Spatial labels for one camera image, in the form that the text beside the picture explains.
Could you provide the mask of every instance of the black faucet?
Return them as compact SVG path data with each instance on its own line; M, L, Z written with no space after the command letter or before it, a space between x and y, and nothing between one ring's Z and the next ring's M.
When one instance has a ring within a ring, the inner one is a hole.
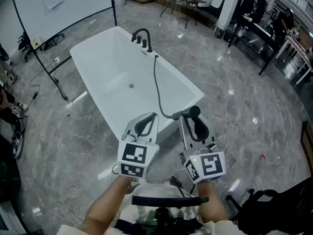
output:
M133 33L133 37L132 37L132 42L136 40L136 35L141 32L141 31L145 31L147 33L147 37L148 37L148 52L152 52L152 48L151 48L151 40L150 40L150 33L147 29L145 28L140 28L138 30L136 30Z

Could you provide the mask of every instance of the wooden table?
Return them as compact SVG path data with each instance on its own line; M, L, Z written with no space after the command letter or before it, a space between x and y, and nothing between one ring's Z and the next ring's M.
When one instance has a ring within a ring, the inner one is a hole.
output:
M185 22L185 28L187 28L187 25L188 25L189 20L190 20L190 15L188 14L188 9L191 9L191 10L194 10L194 11L198 11L198 3L205 3L205 1L203 1L203 0L182 0L182 1L186 2L186 22ZM172 13L173 13L175 4L176 4L176 0L164 0L164 4L163 4L162 10L161 10L160 17L162 16L162 14L165 12L165 10L168 7L171 8Z
M259 38L261 38L269 47L272 48L272 53L270 56L267 55L262 55L262 53L259 53L257 50L255 50L254 48L252 48L252 46L250 45L250 41L246 41L244 38L238 36L238 31L241 27L248 27L250 31L252 31L254 34L256 34ZM259 57L261 57L264 61L265 64L263 66L263 68L261 69L259 75L262 74L262 72L266 69L266 67L268 66L268 64L270 63L270 61L274 58L275 54L277 53L277 51L279 50L279 45L271 38L270 34L268 32L266 32L264 29L262 29L259 25L257 25L256 23L250 22L249 20L247 20L244 17L240 17L237 20L237 27L230 39L230 42L228 44L228 47L230 47L235 40L235 44L241 40L244 44L246 44L251 50L253 50Z
M308 70L303 74L303 76L300 77L300 79L296 82L296 85L298 85L306 77L306 75L312 71L312 65L303 47L301 47L301 45L291 36L286 37L286 41L284 42L283 46L280 48L279 52L277 53L276 59L278 59L278 57L283 53L284 49L287 47L288 44L290 44L295 49L295 51L298 52L298 54L304 61L304 64L297 71L297 73L299 73L305 67L305 65L309 67Z

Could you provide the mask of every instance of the bathtub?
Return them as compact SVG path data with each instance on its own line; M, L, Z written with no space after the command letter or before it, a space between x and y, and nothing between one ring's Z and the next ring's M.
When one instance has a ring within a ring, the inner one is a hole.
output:
M140 34L146 39L145 32ZM155 112L159 116L157 143L178 128L162 116L153 76L154 55L120 27L101 32L70 50L92 99L118 140L130 120ZM156 62L161 104L166 114L193 106L203 93L161 56Z

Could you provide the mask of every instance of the whiteboard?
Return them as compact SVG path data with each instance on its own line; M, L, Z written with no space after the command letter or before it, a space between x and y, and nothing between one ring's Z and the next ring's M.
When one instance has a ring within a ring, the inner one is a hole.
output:
M42 43L77 21L112 6L111 0L63 0L52 9L43 0L15 0L15 4L30 40L41 38Z

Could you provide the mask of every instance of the black table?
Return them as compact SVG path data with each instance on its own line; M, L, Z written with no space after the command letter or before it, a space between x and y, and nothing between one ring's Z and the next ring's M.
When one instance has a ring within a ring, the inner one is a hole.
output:
M254 48L252 48L252 46L250 45L249 41L245 40L243 37L239 37L237 35L239 29L241 27L247 26L248 29L250 31L252 31L253 33L255 33L259 38L261 38L269 47L272 48L272 52L271 55L268 56L267 54L263 54L262 52L259 53L257 50L255 50ZM274 41L271 36L268 35L267 32L265 32L265 30L261 29L260 26L258 26L257 24L254 24L253 22L249 22L247 19L245 19L244 17L239 17L237 20L237 27L230 39L229 45L228 47L231 47L234 39L236 38L235 44L237 44L237 42L239 40L241 40L244 44L246 44L251 50L253 50L255 53L258 54L259 57L261 57L264 61L265 64L263 66L263 68L261 69L259 75L262 74L262 72L266 69L266 67L268 66L268 64L270 63L270 61L273 59L273 57L276 55L276 53L279 51L280 46L278 45L278 43L276 41Z
M188 25L189 20L190 20L190 15L188 14L188 10L190 9L190 10L198 11L198 3L205 3L205 1L203 1L203 0L182 0L182 1L186 2L186 22L185 22L185 28L187 28L187 25ZM171 8L172 13L173 13L175 4L176 4L176 0L164 0L164 4L163 4L162 10L161 10L160 17L162 16L162 14L165 12L165 10L168 7Z

